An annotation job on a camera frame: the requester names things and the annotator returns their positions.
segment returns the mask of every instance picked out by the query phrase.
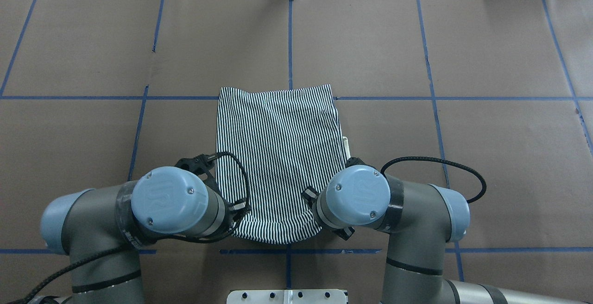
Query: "folded fabric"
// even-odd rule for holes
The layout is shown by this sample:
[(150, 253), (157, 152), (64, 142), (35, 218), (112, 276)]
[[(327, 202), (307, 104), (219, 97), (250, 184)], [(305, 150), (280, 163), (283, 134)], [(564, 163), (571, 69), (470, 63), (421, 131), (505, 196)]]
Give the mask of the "folded fabric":
[[(320, 228), (301, 192), (324, 190), (346, 162), (330, 86), (264, 93), (222, 88), (217, 125), (216, 150), (241, 160), (252, 189), (252, 211), (235, 236), (288, 244), (316, 235)], [(231, 159), (218, 160), (216, 178), (228, 201), (245, 196)]]

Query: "black rubber ring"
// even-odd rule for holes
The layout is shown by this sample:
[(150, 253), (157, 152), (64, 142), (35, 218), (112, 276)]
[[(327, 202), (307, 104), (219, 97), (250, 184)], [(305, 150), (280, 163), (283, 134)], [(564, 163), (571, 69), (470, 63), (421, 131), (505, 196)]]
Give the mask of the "black rubber ring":
[(407, 270), (409, 272), (419, 272), (420, 274), (430, 275), (430, 276), (443, 275), (442, 269), (431, 269), (431, 268), (412, 266), (412, 265), (405, 264), (403, 262), (399, 262), (399, 261), (396, 261), (396, 260), (390, 259), (390, 258), (387, 258), (387, 263), (394, 267), (402, 268), (403, 270)]
[(445, 281), (447, 281), (447, 283), (449, 283), (449, 286), (451, 287), (451, 290), (453, 291), (453, 298), (455, 298), (455, 304), (461, 304), (461, 299), (459, 298), (459, 291), (457, 291), (457, 287), (455, 287), (453, 282), (449, 281), (448, 279), (446, 279)]
[(506, 297), (504, 296), (504, 294), (497, 287), (493, 287), (491, 285), (481, 286), (490, 294), (490, 298), (492, 298), (493, 304), (509, 304), (506, 301)]
[(131, 272), (130, 274), (116, 277), (114, 279), (108, 279), (107, 281), (91, 283), (90, 285), (73, 285), (72, 292), (73, 293), (83, 293), (87, 291), (100, 291), (101, 289), (105, 289), (106, 287), (111, 287), (112, 285), (120, 285), (121, 283), (130, 281), (131, 279), (135, 279), (136, 277), (140, 277), (142, 273), (140, 270), (135, 272)]

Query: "black and white striped fabric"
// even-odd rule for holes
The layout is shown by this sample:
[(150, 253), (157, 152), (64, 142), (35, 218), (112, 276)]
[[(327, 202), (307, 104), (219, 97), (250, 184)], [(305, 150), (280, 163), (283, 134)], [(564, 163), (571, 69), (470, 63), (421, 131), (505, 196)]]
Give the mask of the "black and white striped fabric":
[[(329, 85), (264, 93), (223, 88), (216, 150), (237, 155), (252, 188), (252, 211), (235, 236), (288, 244), (320, 231), (300, 194), (310, 185), (323, 190), (346, 162)], [(245, 196), (232, 159), (217, 161), (216, 178), (228, 201)]]

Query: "mounting plate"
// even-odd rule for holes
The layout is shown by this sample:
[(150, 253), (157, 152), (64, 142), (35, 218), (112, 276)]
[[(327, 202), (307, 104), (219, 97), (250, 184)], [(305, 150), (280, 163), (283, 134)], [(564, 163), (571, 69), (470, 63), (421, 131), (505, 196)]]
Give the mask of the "mounting plate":
[(339, 289), (231, 291), (227, 304), (348, 304), (348, 292)]

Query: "blue cap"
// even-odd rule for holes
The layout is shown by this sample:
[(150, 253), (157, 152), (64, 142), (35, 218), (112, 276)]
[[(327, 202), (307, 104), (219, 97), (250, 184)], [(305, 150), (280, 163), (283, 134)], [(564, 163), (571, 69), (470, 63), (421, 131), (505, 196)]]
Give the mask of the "blue cap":
[(68, 216), (68, 212), (72, 205), (74, 205), (74, 202), (89, 190), (68, 194), (67, 196), (60, 196), (51, 201), (45, 208), (45, 211), (43, 211), (40, 226), (41, 236), (43, 237), (47, 248), (53, 253), (66, 254), (66, 251), (64, 251), (64, 247), (62, 246), (62, 228), (64, 227), (66, 216)]
[(387, 179), (367, 165), (339, 171), (326, 189), (332, 214), (350, 225), (366, 225), (385, 215), (391, 198)]
[(208, 190), (197, 175), (164, 166), (144, 175), (132, 192), (132, 212), (148, 230), (179, 234), (202, 219)]
[(451, 218), (451, 238), (447, 242), (460, 241), (466, 235), (466, 229), (470, 226), (470, 206), (467, 204), (466, 198), (456, 190), (449, 190), (449, 188), (442, 188), (434, 186), (441, 194), (449, 217)]

